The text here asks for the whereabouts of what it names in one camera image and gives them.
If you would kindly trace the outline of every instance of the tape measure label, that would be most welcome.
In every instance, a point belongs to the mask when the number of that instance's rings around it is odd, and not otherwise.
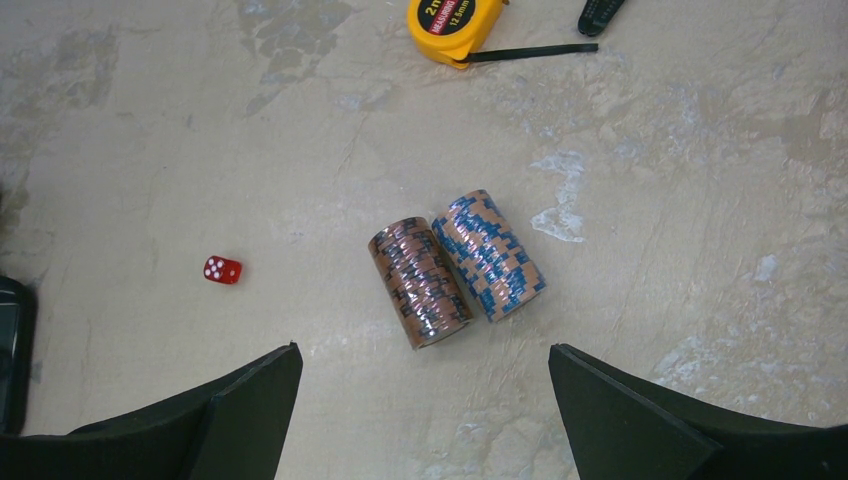
[[[475,0],[424,0],[418,5],[418,23],[432,35],[450,35],[468,24]]]

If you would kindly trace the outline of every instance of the stained concrete surface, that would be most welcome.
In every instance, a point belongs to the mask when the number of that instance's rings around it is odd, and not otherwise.
[[[595,55],[468,71],[419,55],[405,8],[0,3],[0,268],[40,299],[25,433],[290,340],[279,478],[577,478],[558,342],[848,422],[848,4],[631,1]],[[513,2],[486,47],[581,41],[581,9]],[[414,353],[365,245],[481,187],[549,288]]]

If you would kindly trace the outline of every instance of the yellow tape measure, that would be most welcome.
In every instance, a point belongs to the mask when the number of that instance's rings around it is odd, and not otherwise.
[[[597,43],[477,52],[508,0],[411,0],[406,23],[418,50],[456,68],[473,62],[596,52]]]

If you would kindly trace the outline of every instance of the dice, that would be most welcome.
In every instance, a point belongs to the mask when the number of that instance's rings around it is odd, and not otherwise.
[[[203,266],[203,276],[207,280],[232,285],[241,276],[241,264],[235,260],[212,255]]]

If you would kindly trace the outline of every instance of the poker chip stack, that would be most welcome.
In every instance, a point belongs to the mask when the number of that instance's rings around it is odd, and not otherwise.
[[[490,322],[533,299],[545,279],[485,190],[460,197],[433,231]]]
[[[368,250],[414,350],[467,325],[471,312],[427,220],[412,217],[389,225],[374,235]]]

